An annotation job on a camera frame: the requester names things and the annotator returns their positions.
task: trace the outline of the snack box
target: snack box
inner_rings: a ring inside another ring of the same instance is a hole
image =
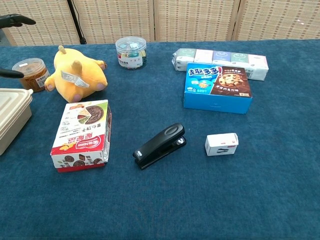
[[[108,100],[67,103],[50,153],[57,171],[103,167],[109,159],[111,120]]]
[[[251,80],[264,81],[269,67],[266,56],[239,52],[179,48],[172,55],[176,71],[185,72],[188,63],[214,64],[224,67],[244,68]]]
[[[204,147],[208,156],[217,156],[234,154],[238,145],[236,133],[223,133],[206,136]]]
[[[31,117],[32,89],[0,88],[0,155]]]
[[[184,108],[246,114],[252,99],[244,68],[202,63],[187,65]]]

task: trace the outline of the yellow plush toy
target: yellow plush toy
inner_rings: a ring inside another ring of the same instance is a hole
[[[55,72],[44,82],[47,91],[56,88],[68,103],[77,103],[107,87],[104,61],[86,57],[75,49],[58,49],[53,61]]]

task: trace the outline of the clear plastic container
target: clear plastic container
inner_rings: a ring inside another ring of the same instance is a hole
[[[33,90],[0,88],[0,155],[31,117]]]
[[[115,42],[119,64],[130,70],[144,67],[147,64],[147,43],[138,36],[126,36]]]
[[[28,58],[16,63],[12,70],[24,74],[20,82],[24,89],[40,92],[45,89],[45,81],[50,76],[44,61],[40,58]]]

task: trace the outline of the plastic jar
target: plastic jar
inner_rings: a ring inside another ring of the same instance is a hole
[[[45,89],[45,81],[50,76],[44,61],[40,58],[28,58],[16,63],[12,70],[24,74],[20,82],[24,89],[40,92]]]
[[[137,36],[126,36],[115,42],[119,64],[126,69],[137,69],[147,64],[146,40]]]

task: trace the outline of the black metal pole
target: black metal pole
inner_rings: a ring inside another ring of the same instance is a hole
[[[80,26],[79,26],[79,23],[78,23],[78,19],[77,19],[76,13],[75,13],[75,9],[74,9],[74,6],[72,4],[72,0],[67,0],[67,3],[69,5],[69,9],[70,9],[70,12],[71,12],[71,15],[72,15],[72,18],[73,18],[73,22],[74,22],[76,31],[78,32],[80,44],[87,44],[87,41],[86,41],[85,37],[81,33]]]

